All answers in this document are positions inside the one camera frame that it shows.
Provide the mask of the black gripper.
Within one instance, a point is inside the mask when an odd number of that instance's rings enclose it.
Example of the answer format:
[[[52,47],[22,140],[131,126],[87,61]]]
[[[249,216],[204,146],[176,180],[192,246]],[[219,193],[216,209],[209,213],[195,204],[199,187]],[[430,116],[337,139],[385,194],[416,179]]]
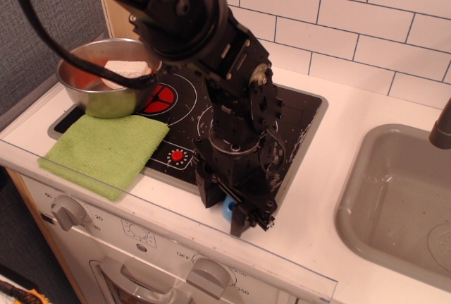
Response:
[[[195,178],[206,208],[229,195],[233,206],[230,234],[241,236],[256,225],[273,225],[278,209],[275,187],[278,173],[278,136],[263,134],[249,147],[237,147],[213,138],[193,140]]]

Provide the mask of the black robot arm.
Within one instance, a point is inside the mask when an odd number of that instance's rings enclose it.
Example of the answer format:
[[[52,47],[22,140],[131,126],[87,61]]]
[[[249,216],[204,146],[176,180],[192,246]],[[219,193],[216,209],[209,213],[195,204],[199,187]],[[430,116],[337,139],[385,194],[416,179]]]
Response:
[[[234,200],[230,232],[267,229],[277,208],[269,180],[283,165],[276,132],[283,101],[273,84],[268,52],[234,17],[226,0],[114,0],[167,71],[182,67],[204,79],[213,109],[194,163],[205,207]]]

